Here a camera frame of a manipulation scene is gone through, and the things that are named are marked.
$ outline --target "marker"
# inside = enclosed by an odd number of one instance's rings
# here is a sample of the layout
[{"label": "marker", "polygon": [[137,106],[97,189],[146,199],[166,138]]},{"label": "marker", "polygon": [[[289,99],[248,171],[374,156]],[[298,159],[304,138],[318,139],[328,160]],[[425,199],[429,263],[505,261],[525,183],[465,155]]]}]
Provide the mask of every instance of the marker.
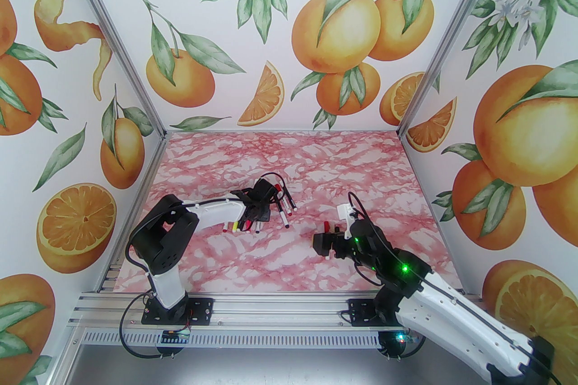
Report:
[{"label": "marker", "polygon": [[281,202],[279,202],[279,198],[276,195],[274,195],[273,199],[275,200],[275,204],[277,204],[277,209],[279,209],[279,214],[281,215],[281,220],[283,220],[285,228],[289,228],[289,222],[287,221],[285,212],[283,212],[283,207],[281,207]]},{"label": "marker", "polygon": [[[275,185],[275,187],[276,187],[278,192],[280,192],[280,193],[283,192],[283,190],[281,189],[281,186],[278,183]],[[291,206],[287,202],[287,197],[285,195],[283,195],[282,197],[283,197],[283,205],[285,206],[285,209],[287,209],[287,215],[291,216],[293,214],[293,212],[291,212]]]},{"label": "marker", "polygon": [[287,199],[289,199],[289,203],[290,203],[291,206],[293,207],[293,211],[297,210],[297,206],[295,205],[295,202],[293,202],[293,197],[291,197],[291,194],[289,194],[289,191],[287,191],[287,187],[286,187],[286,186],[283,187],[283,192],[285,192],[285,195],[287,196]]}]

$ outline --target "orange illustration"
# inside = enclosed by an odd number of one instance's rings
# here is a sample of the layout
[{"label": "orange illustration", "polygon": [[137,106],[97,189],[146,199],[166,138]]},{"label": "orange illustration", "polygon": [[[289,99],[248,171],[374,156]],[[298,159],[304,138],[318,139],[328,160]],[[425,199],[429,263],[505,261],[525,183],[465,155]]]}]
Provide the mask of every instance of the orange illustration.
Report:
[{"label": "orange illustration", "polygon": [[533,187],[542,216],[558,235],[578,246],[578,167],[560,179]]},{"label": "orange illustration", "polygon": [[381,85],[379,74],[372,66],[366,63],[361,63],[359,70],[365,82],[363,103],[359,104],[355,92],[351,92],[345,104],[340,108],[339,99],[344,74],[326,74],[317,86],[317,102],[324,111],[333,115],[350,115],[362,111],[374,101]]},{"label": "orange illustration", "polygon": [[103,254],[115,221],[116,203],[109,191],[93,183],[69,186],[38,217],[38,251],[54,271],[81,271]]},{"label": "orange illustration", "polygon": [[171,49],[175,58],[173,81],[161,73],[154,56],[146,63],[146,77],[154,92],[166,102],[180,107],[198,107],[211,100],[215,93],[213,74],[204,65],[200,65],[190,55],[179,49]]},{"label": "orange illustration", "polygon": [[526,202],[520,187],[513,189],[502,220],[489,234],[481,235],[486,209],[475,213],[462,213],[474,196],[495,179],[495,175],[482,160],[475,160],[462,167],[452,188],[452,206],[460,228],[471,242],[489,250],[510,247],[518,240],[526,224]]},{"label": "orange illustration", "polygon": [[237,125],[253,127],[272,119],[279,112],[285,99],[285,88],[279,71],[266,62],[255,96],[239,117]]},{"label": "orange illustration", "polygon": [[372,50],[380,30],[373,0],[351,0],[327,20],[317,42],[326,0],[310,0],[297,15],[291,44],[299,62],[316,72],[337,74],[352,69]]},{"label": "orange illustration", "polygon": [[431,152],[443,143],[454,123],[457,101],[458,98],[454,98],[429,120],[411,127],[406,135],[410,146],[419,152]]},{"label": "orange illustration", "polygon": [[500,119],[551,70],[525,65],[504,74],[485,92],[475,112],[475,145],[488,168],[512,185],[551,183],[578,164],[575,98],[537,98]]},{"label": "orange illustration", "polygon": [[406,75],[388,88],[379,104],[379,115],[384,122],[399,125],[423,76],[423,72]]},{"label": "orange illustration", "polygon": [[103,140],[101,144],[101,167],[108,182],[118,189],[131,187],[145,162],[145,144],[136,123],[120,117],[114,122],[114,156]]},{"label": "orange illustration", "polygon": [[52,51],[66,51],[75,45],[86,43],[91,38],[101,41],[99,62],[93,73],[93,92],[101,100],[100,81],[107,67],[112,51],[96,24],[84,21],[58,23],[65,0],[37,0],[34,5],[34,20],[46,47]]},{"label": "orange illustration", "polygon": [[578,381],[578,301],[559,278],[526,261],[502,261],[489,270],[482,298],[491,315],[555,348],[553,373],[565,385]]},{"label": "orange illustration", "polygon": [[379,61],[395,61],[412,53],[421,45],[434,23],[434,4],[424,0],[411,26],[404,32],[403,0],[376,0],[381,17],[378,41],[369,57]]},{"label": "orange illustration", "polygon": [[0,0],[0,55],[16,40],[16,15],[10,0]]},{"label": "orange illustration", "polygon": [[54,321],[54,293],[44,279],[33,274],[17,274],[0,279],[0,311],[12,305],[16,311],[8,321],[0,355],[4,385],[19,385],[33,367],[48,340]]},{"label": "orange illustration", "polygon": [[13,92],[10,102],[0,98],[0,135],[16,135],[36,123],[42,110],[42,95],[28,67],[9,55],[0,56],[0,79]]}]

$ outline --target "metal floor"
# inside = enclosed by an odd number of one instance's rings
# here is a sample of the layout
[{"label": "metal floor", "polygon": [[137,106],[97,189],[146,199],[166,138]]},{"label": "metal floor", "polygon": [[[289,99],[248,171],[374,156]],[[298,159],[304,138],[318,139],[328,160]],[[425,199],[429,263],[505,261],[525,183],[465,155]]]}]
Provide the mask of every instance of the metal floor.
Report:
[{"label": "metal floor", "polygon": [[388,361],[376,350],[251,348],[186,348],[174,360],[141,360],[119,346],[83,346],[66,385],[465,383],[485,384],[460,360],[427,341],[418,354],[401,362]]}]

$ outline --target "pink marble surface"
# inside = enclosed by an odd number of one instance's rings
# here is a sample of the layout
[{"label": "pink marble surface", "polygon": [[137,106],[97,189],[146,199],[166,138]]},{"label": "pink marble surface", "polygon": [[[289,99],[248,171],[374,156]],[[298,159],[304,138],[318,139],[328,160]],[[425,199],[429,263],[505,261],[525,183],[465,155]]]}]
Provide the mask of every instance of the pink marble surface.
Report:
[{"label": "pink marble surface", "polygon": [[[323,222],[340,223],[335,206],[355,192],[394,246],[416,253],[453,286],[461,284],[415,175],[393,131],[175,134],[169,141],[143,216],[172,193],[182,200],[218,197],[249,187],[264,172],[285,177],[299,210],[285,229],[272,208],[260,234],[195,232],[180,262],[190,292],[374,289],[349,260],[312,249]],[[122,264],[116,292],[143,292],[143,272]]]}]

